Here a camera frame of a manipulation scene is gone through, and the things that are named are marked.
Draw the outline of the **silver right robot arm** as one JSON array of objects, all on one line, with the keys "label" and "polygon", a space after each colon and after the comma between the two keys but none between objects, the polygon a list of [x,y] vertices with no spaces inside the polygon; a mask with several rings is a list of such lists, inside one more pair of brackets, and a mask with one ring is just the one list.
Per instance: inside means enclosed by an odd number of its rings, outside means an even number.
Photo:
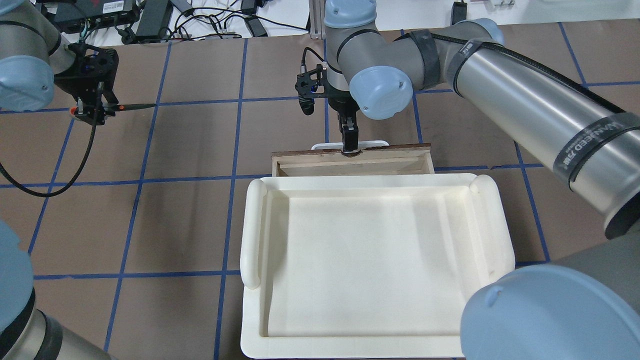
[{"label": "silver right robot arm", "polygon": [[505,48],[498,25],[463,20],[393,42],[374,0],[327,0],[329,82],[384,120],[414,91],[449,84],[605,219],[606,242],[530,265],[470,297],[468,360],[639,358],[639,116]]}]

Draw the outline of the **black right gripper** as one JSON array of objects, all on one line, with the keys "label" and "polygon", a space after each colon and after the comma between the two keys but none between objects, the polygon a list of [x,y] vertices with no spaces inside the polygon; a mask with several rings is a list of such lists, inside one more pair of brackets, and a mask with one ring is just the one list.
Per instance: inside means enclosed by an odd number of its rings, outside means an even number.
[{"label": "black right gripper", "polygon": [[327,102],[329,107],[337,112],[338,130],[342,133],[342,153],[358,153],[360,151],[357,125],[359,105],[352,96],[333,96]]}]

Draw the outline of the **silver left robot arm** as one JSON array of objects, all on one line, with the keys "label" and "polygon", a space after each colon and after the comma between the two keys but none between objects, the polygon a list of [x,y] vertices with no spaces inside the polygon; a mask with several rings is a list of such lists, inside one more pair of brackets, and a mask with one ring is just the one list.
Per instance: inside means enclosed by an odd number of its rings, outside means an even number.
[{"label": "silver left robot arm", "polygon": [[[73,96],[75,120],[91,126],[83,170],[96,128],[114,116],[117,51],[70,43],[29,0],[1,2],[1,107],[36,111],[48,106],[54,88]],[[30,255],[18,235],[1,223],[1,358],[3,360],[111,360],[102,348],[37,307]]]}]

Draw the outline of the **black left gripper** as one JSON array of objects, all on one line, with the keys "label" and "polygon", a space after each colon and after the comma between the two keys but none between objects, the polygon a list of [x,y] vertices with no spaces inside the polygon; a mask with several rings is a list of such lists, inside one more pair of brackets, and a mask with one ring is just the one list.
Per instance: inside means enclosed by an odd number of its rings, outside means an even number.
[{"label": "black left gripper", "polygon": [[119,56],[114,48],[102,48],[86,43],[66,46],[74,56],[69,68],[54,75],[54,84],[75,104],[70,114],[75,120],[92,126],[102,126],[106,117],[114,116],[119,100],[114,94]]}]

